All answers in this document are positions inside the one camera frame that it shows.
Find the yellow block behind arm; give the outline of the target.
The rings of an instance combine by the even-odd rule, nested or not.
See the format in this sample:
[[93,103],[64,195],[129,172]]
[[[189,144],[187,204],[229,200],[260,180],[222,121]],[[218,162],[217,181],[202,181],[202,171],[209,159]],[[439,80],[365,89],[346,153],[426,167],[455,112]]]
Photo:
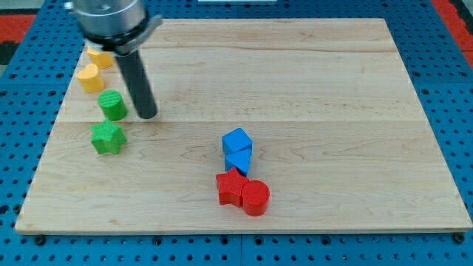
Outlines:
[[106,69],[114,63],[113,57],[107,52],[94,50],[91,47],[88,47],[86,52],[89,56],[90,61],[95,64],[99,69]]

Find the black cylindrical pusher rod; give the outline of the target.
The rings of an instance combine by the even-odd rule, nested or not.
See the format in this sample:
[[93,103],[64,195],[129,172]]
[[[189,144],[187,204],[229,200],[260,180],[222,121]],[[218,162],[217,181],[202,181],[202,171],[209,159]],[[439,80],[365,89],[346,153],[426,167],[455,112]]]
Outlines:
[[152,88],[138,51],[115,58],[129,91],[135,110],[140,118],[151,119],[158,113]]

